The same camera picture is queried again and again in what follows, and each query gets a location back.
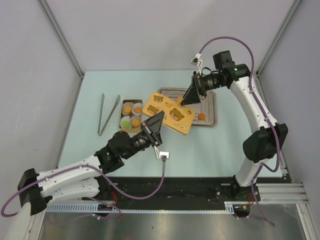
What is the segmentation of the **small steel tin lid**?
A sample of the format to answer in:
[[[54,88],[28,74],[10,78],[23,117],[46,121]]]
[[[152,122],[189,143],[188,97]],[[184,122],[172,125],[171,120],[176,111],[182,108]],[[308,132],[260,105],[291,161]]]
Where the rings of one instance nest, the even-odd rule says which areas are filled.
[[[171,130],[182,135],[187,135],[192,126],[196,112],[186,106],[182,106],[177,101],[170,99],[158,92],[153,92],[142,109],[142,113],[147,117],[164,112],[162,124]]]

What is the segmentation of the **gold cookie tin box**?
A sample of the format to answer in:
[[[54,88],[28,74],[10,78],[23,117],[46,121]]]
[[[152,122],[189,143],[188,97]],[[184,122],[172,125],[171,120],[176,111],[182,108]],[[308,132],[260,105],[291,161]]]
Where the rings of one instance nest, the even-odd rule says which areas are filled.
[[[143,108],[143,100],[142,99],[124,99],[121,103],[121,109],[120,109],[120,119],[119,119],[119,129],[121,131],[124,131],[124,132],[127,132],[127,133],[138,133],[140,132],[141,130],[141,123],[143,121],[143,117],[142,117],[142,112],[141,112],[141,115],[134,115],[133,113],[131,113],[130,115],[128,115],[130,117],[130,122],[132,124],[132,120],[133,119],[139,119],[140,120],[140,126],[139,127],[133,127],[131,125],[131,128],[128,128],[128,129],[124,129],[124,128],[120,128],[120,121],[121,121],[121,118],[123,118],[125,115],[122,114],[122,106],[123,106],[123,103],[126,103],[126,102],[132,102],[133,104],[135,103],[142,103],[142,108]]]

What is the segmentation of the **green sandwich cookie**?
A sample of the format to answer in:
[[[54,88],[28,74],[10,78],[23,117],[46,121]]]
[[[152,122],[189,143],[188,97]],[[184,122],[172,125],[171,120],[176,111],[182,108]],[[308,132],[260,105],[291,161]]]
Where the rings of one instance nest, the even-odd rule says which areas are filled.
[[[121,122],[121,127],[122,127],[122,128],[125,128],[125,129],[131,128],[131,123],[130,123],[130,121],[127,121],[127,120],[122,121],[122,122]]]

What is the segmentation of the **steel tongs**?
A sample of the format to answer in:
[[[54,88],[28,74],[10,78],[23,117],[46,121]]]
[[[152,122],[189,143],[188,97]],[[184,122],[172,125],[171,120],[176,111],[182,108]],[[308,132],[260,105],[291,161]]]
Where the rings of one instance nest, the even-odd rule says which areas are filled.
[[[97,130],[97,134],[99,137],[101,137],[103,135],[103,133],[105,132],[105,129],[106,129],[111,117],[113,116],[116,108],[118,107],[120,100],[121,100],[121,96],[118,94],[109,114],[106,115],[105,111],[104,111],[105,110],[105,106],[104,106],[105,105],[105,94],[102,93],[101,101],[100,101],[98,130]]]

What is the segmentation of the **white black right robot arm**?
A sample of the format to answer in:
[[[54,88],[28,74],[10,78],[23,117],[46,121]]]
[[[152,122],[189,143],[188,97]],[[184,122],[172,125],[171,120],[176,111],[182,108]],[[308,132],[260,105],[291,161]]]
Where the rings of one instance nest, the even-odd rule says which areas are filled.
[[[259,95],[251,71],[246,64],[235,64],[230,51],[213,56],[215,71],[202,73],[200,53],[191,59],[198,70],[193,72],[191,84],[182,97],[182,105],[192,105],[205,98],[209,91],[226,87],[238,100],[248,120],[251,136],[242,144],[243,163],[233,176],[224,199],[246,201],[255,197],[256,180],[263,168],[276,172],[280,166],[280,150],[289,132],[285,123],[278,123]]]

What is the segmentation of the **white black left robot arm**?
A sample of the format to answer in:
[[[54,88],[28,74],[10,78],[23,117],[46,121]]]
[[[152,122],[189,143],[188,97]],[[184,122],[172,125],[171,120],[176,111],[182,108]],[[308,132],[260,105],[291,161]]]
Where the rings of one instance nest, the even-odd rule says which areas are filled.
[[[141,131],[133,137],[124,131],[116,132],[105,147],[75,164],[43,172],[34,168],[26,170],[17,186],[20,205],[30,203],[30,215],[36,215],[59,200],[93,197],[105,200],[110,196],[110,186],[128,198],[139,200],[140,197],[118,188],[107,174],[123,167],[123,160],[162,144],[164,116],[164,111],[160,111],[143,121]]]

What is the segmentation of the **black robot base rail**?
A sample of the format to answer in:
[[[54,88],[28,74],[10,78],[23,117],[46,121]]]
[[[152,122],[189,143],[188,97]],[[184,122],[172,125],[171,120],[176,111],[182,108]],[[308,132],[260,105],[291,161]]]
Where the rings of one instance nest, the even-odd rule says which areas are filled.
[[[115,201],[130,211],[224,210],[226,202],[237,205],[260,201],[259,188],[240,187],[233,177],[111,177],[113,185],[98,177],[98,192],[91,197]]]

